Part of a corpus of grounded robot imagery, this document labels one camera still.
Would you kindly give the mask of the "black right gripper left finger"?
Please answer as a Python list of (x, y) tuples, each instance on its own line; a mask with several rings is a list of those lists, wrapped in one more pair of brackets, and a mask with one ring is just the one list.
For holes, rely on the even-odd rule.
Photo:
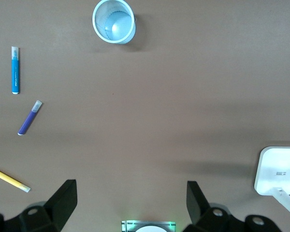
[(43, 206), (30, 207), (20, 214), (21, 231), (60, 232), (76, 206), (76, 180), (66, 180)]

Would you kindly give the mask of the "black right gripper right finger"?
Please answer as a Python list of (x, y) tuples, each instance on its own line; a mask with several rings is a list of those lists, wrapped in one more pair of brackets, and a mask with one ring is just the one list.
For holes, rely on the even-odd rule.
[(191, 219), (185, 232), (243, 232), (244, 222), (220, 206), (211, 206), (196, 181), (187, 182), (186, 205)]

